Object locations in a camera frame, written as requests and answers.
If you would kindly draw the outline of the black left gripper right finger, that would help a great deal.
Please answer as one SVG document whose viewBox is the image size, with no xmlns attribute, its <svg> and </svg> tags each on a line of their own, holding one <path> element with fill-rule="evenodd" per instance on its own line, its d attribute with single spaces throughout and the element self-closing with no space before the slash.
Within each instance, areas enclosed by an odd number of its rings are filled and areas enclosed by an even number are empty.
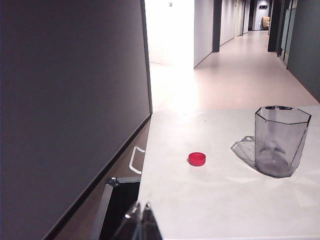
<svg viewBox="0 0 320 240">
<path fill-rule="evenodd" d="M 150 202 L 145 204 L 140 219 L 140 240 L 163 240 Z"/>
</svg>

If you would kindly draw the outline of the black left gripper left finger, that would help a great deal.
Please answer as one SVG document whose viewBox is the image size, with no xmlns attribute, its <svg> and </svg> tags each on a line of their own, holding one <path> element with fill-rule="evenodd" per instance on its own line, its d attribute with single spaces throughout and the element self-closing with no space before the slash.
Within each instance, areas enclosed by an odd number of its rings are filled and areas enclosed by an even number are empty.
<svg viewBox="0 0 320 240">
<path fill-rule="evenodd" d="M 140 215 L 140 203 L 136 201 L 125 213 L 117 230 L 118 240 L 138 240 L 140 238 Z"/>
</svg>

